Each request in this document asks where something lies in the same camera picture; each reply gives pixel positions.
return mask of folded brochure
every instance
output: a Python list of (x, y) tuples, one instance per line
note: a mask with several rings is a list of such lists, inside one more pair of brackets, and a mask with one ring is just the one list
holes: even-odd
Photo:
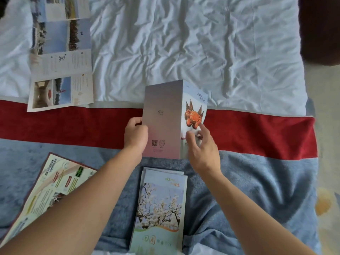
[(186, 187), (183, 172), (144, 167), (130, 252), (182, 253)]
[(95, 169), (49, 153), (21, 212), (0, 247), (95, 173)]
[(89, 0), (31, 0), (28, 112), (93, 103)]

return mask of crab picture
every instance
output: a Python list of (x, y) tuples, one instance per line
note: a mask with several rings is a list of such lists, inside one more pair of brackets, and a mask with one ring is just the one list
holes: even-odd
[(187, 121), (187, 126), (192, 126), (194, 129), (197, 129), (198, 126), (202, 123), (202, 117), (204, 111), (202, 112), (202, 106), (198, 110), (198, 112), (193, 110), (192, 102), (190, 100), (190, 105), (187, 103), (187, 110), (184, 113), (184, 118)]

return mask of tiled floor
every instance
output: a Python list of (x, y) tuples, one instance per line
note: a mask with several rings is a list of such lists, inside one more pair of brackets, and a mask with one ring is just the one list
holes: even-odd
[(316, 110), (319, 150), (319, 233), (324, 255), (340, 254), (340, 66), (306, 65), (308, 96)]

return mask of person's left hand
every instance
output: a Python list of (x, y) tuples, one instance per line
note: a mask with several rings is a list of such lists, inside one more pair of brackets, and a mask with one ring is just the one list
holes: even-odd
[(142, 122), (142, 117), (131, 118), (125, 127), (124, 148), (131, 148), (136, 156), (142, 158), (142, 153), (148, 142), (148, 127), (136, 125)]

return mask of person's left arm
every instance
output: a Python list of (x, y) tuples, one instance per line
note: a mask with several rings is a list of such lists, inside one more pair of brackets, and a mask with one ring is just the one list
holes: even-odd
[(97, 173), (6, 243), (1, 254), (91, 254), (133, 169), (140, 163), (148, 128), (132, 118), (124, 148)]

